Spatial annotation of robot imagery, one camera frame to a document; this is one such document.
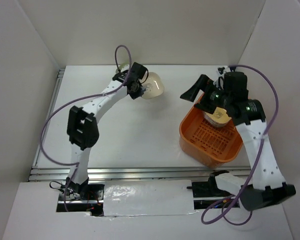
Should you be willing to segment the cream plate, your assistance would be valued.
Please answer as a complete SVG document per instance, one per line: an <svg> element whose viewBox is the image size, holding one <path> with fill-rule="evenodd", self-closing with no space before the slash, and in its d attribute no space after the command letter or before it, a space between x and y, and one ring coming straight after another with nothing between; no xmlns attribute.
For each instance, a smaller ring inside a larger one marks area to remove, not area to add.
<svg viewBox="0 0 300 240"><path fill-rule="evenodd" d="M158 97L162 95L165 90L160 76L155 72L149 72L147 79L144 77L141 81L141 85L144 88L144 92L141 97L145 100Z"/></svg>

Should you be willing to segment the yellow square plate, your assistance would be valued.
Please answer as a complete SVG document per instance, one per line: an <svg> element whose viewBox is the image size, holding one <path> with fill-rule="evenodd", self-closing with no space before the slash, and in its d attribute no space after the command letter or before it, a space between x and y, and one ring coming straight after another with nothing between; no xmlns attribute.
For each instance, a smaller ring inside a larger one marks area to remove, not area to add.
<svg viewBox="0 0 300 240"><path fill-rule="evenodd" d="M226 126L231 117L228 116L227 111L223 108L217 107L213 113L203 112L204 119L215 128L222 128Z"/></svg>

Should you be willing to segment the orange plastic bin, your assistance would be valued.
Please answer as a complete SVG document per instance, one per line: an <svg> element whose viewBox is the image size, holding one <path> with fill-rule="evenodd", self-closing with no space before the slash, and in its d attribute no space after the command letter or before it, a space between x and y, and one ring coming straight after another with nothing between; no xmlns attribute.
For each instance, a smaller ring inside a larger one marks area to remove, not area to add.
<svg viewBox="0 0 300 240"><path fill-rule="evenodd" d="M232 162L243 141L232 121L215 128L204 118L202 110L192 106L179 125L179 145L184 153L215 169Z"/></svg>

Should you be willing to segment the green plate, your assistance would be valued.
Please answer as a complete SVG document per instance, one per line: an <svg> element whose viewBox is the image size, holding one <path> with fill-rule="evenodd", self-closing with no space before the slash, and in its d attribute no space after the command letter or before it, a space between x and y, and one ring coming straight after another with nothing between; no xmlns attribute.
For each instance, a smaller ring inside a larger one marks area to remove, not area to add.
<svg viewBox="0 0 300 240"><path fill-rule="evenodd" d="M122 63L122 64L119 65L118 69L119 69L121 72L123 72L123 71L125 71L125 70L128 70L129 67L130 67L129 62L124 62L124 63Z"/></svg>

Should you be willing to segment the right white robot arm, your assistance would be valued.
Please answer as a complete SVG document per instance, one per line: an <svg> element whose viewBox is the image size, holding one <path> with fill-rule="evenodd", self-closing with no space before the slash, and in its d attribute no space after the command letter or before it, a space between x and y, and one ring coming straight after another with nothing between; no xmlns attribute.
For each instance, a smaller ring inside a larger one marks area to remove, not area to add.
<svg viewBox="0 0 300 240"><path fill-rule="evenodd" d="M222 87L202 74L180 98L193 102L203 91L194 104L196 109L212 114L216 108L222 108L232 119L246 150L250 175L242 180L219 171L212 174L207 189L213 196L223 191L235 195L241 206L251 212L284 202L296 194L296 188L282 175L269 140L268 131L274 120L267 122L261 102L248 97L247 83L247 76L239 71L226 72Z"/></svg>

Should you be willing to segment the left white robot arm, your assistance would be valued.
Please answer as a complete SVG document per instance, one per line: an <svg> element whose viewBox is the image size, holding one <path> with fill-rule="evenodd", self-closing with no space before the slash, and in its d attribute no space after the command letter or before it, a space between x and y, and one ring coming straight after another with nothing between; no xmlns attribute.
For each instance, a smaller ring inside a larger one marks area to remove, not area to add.
<svg viewBox="0 0 300 240"><path fill-rule="evenodd" d="M66 184L71 194L78 200L89 193L88 163L92 147L97 143L100 133L98 123L103 115L121 99L130 96L133 100L145 92L141 80L148 75L148 69L135 62L127 70L114 75L109 85L82 107L73 106L69 110L66 133L71 143L70 168Z"/></svg>

